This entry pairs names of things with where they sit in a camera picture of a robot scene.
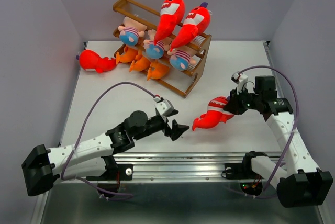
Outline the red shark plush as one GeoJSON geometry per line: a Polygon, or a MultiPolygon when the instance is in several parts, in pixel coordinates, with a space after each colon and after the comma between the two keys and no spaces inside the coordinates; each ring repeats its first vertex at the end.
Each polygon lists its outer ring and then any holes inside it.
{"type": "Polygon", "coordinates": [[[169,53],[187,45],[195,37],[205,32],[211,22],[211,12],[207,7],[208,3],[202,2],[186,15],[181,30],[170,44],[169,53]]]}
{"type": "Polygon", "coordinates": [[[185,14],[184,0],[165,0],[160,10],[160,22],[153,39],[154,45],[168,37],[185,14]]]}
{"type": "Polygon", "coordinates": [[[98,74],[112,71],[116,67],[116,59],[109,57],[101,57],[95,51],[83,50],[76,56],[79,66],[88,72],[96,72],[98,74]]]}
{"type": "Polygon", "coordinates": [[[224,110],[227,105],[228,99],[224,96],[213,98],[207,106],[207,112],[194,119],[192,124],[192,130],[196,128],[210,129],[216,127],[219,123],[226,123],[232,119],[235,115],[224,110]]]}

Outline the orange shark plush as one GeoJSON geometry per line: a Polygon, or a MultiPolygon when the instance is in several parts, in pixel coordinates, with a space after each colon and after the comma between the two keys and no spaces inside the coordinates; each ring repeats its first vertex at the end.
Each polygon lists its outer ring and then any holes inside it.
{"type": "Polygon", "coordinates": [[[150,63],[150,67],[147,71],[147,80],[154,79],[158,80],[168,74],[170,67],[162,64],[158,61],[153,61],[150,63]]]}
{"type": "Polygon", "coordinates": [[[151,64],[151,61],[147,59],[141,51],[138,51],[138,54],[135,56],[135,59],[132,61],[129,72],[137,71],[141,72],[146,70],[151,64]]]}
{"type": "Polygon", "coordinates": [[[117,51],[115,54],[116,64],[129,63],[135,60],[138,55],[138,50],[124,46],[121,51],[117,51]]]}

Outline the boy doll striped shirt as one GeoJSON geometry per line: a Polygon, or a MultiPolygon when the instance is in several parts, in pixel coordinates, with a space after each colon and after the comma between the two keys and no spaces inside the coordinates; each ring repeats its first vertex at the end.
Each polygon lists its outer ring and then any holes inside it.
{"type": "Polygon", "coordinates": [[[182,46],[167,52],[170,56],[170,65],[179,71],[185,71],[190,65],[196,64],[196,60],[193,58],[196,53],[196,50],[187,46],[182,46]]]}

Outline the boy doll blue pants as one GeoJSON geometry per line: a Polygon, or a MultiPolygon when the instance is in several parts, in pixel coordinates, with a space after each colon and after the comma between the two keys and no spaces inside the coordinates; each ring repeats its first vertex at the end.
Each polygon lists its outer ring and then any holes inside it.
{"type": "Polygon", "coordinates": [[[165,39],[158,41],[154,44],[155,30],[148,30],[149,39],[143,41],[143,47],[145,49],[146,56],[149,59],[160,59],[164,56],[165,52],[170,48],[172,38],[166,37],[165,39]]]}

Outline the red shark plush top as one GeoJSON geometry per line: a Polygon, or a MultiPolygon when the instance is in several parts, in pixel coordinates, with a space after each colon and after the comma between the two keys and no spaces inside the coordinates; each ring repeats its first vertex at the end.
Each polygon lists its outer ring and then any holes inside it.
{"type": "Polygon", "coordinates": [[[116,67],[116,59],[109,57],[101,57],[95,51],[83,50],[76,56],[79,66],[88,72],[96,72],[98,74],[112,71],[116,67]]]}

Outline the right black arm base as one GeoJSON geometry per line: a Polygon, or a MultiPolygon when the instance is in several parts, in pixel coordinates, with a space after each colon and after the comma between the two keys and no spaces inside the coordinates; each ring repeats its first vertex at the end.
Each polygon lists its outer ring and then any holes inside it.
{"type": "Polygon", "coordinates": [[[240,162],[225,163],[221,177],[228,180],[247,180],[259,177],[262,178],[262,176],[260,176],[252,169],[252,160],[259,157],[267,158],[267,160],[271,161],[269,156],[264,152],[250,151],[244,155],[242,161],[240,162]]]}

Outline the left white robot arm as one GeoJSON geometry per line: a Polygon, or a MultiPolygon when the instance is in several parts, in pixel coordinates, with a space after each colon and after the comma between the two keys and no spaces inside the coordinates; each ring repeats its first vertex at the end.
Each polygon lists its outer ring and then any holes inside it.
{"type": "Polygon", "coordinates": [[[134,141],[159,131],[175,141],[188,129],[189,126],[180,125],[175,120],[169,125],[167,118],[160,114],[149,118],[145,112],[138,110],[117,127],[78,145],[49,149],[43,144],[38,145],[21,165],[27,194],[37,196],[49,191],[65,167],[123,153],[134,147],[134,141]]]}

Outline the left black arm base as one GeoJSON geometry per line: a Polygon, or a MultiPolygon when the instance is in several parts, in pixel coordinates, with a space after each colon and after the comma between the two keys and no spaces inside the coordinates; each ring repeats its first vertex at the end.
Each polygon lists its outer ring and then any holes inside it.
{"type": "Polygon", "coordinates": [[[86,176],[88,181],[130,181],[133,175],[133,164],[117,163],[112,155],[103,156],[104,170],[95,176],[86,176]]]}

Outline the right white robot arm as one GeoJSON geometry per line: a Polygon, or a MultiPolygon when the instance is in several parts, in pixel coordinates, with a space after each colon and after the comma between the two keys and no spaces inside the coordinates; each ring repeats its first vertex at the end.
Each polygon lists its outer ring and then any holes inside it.
{"type": "Polygon", "coordinates": [[[274,163],[264,152],[250,151],[243,157],[239,171],[247,177],[257,174],[266,179],[285,208],[322,205],[333,183],[332,175],[322,171],[309,154],[295,125],[297,115],[289,101],[277,95],[275,77],[255,77],[252,93],[246,88],[246,75],[235,73],[231,79],[237,87],[230,91],[224,110],[234,115],[248,109],[258,111],[282,152],[274,163]]]}

